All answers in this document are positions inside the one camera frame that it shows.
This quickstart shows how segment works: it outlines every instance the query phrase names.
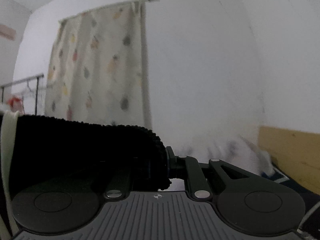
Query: silver screw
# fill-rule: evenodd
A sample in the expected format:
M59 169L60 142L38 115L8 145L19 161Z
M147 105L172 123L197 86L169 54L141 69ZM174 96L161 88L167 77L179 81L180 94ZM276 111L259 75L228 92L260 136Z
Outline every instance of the silver screw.
M116 198L116 197L120 197L121 195L122 195L121 191L117 189L109 190L104 194L106 198Z
M210 193L206 190L198 190L195 192L197 198L207 198L210 196Z

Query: patterned curtain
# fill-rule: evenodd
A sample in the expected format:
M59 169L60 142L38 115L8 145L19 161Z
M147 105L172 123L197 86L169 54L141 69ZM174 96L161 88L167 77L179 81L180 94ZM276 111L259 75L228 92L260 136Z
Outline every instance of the patterned curtain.
M63 20L52 48L45 115L143 126L141 3Z

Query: curtain fold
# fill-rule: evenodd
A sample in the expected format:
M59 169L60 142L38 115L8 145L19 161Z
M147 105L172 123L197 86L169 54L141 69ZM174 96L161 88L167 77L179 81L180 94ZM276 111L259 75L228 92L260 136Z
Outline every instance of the curtain fold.
M141 3L63 20L52 48L45 115L144 126Z

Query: black metal frame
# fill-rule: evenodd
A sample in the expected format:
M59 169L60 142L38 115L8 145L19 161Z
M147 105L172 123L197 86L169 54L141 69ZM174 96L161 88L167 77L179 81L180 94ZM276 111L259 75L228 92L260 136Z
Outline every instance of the black metal frame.
M7 84L4 84L4 85L1 85L0 88L2 89L2 95L1 95L1 102L3 103L3 100L4 100L4 89L7 88L7 87L12 87L14 85L18 85L18 84L21 84L21 83L24 83L24 82L29 82L31 80L37 80L37 85L36 85L36 102L35 102L35 115L37 114L38 112L38 92L39 92L39 80L40 78L43 78L44 77L44 74L41 73L41 74L38 74L38 75L35 75L35 76L30 76L30 77L27 77L27 78L23 78L23 79L20 79L20 80L16 80L16 81L13 81L13 82L10 82L10 83L7 83Z

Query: circular cap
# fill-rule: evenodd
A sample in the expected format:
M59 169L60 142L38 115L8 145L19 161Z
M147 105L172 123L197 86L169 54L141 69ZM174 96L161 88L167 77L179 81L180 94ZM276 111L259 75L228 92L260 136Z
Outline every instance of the circular cap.
M35 206L45 212L57 212L70 206L72 198L68 193L49 191L35 199Z
M117 189L109 190L105 193L105 197L107 198L116 198L116 197L120 197L121 195L122 195L121 191Z
M210 196L210 193L206 190L198 190L195 192L197 198L207 198Z
M244 198L245 204L257 212L273 212L282 205L282 200L276 194L267 191L256 191Z

